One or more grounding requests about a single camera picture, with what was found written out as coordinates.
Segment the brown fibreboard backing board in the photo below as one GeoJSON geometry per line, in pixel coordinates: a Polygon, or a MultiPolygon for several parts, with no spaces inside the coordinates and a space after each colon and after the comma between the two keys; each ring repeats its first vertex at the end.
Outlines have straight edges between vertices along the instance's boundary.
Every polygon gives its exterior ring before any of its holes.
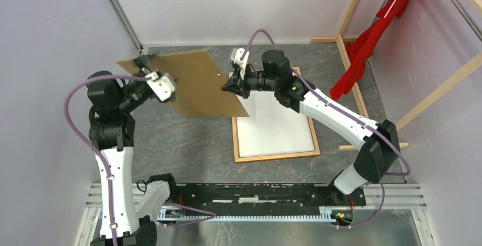
{"type": "Polygon", "coordinates": [[[155,55],[148,66],[176,80],[171,105],[185,117],[249,116],[235,94],[221,90],[227,78],[206,50],[155,55]]]}

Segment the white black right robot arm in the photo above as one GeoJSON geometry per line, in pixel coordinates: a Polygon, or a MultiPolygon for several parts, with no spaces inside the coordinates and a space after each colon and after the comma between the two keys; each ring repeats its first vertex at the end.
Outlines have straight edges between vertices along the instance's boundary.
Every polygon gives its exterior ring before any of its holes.
{"type": "Polygon", "coordinates": [[[378,183],[399,158],[401,151],[396,126],[389,120],[377,122],[354,113],[333,101],[314,84],[294,71],[282,50],[262,55],[263,70],[255,71],[244,48],[230,55],[232,76],[221,89],[247,99],[253,91],[272,92],[276,101],[292,111],[313,118],[346,139],[358,151],[349,167],[331,182],[329,200],[343,205],[355,189],[378,183]]]}

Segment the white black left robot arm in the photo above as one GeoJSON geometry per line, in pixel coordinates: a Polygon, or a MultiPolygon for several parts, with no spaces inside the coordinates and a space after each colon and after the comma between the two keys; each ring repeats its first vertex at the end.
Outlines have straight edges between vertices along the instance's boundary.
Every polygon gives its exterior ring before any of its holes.
{"type": "Polygon", "coordinates": [[[163,180],[149,181],[144,199],[135,207],[132,192],[135,119],[131,113],[146,100],[166,103],[175,98],[176,84],[169,74],[149,68],[154,55],[132,59],[139,70],[120,86],[109,71],[91,75],[89,83],[89,140],[96,148],[101,174],[102,221],[100,235],[92,245],[155,245],[155,214],[162,205],[178,199],[178,188],[163,180]]]}

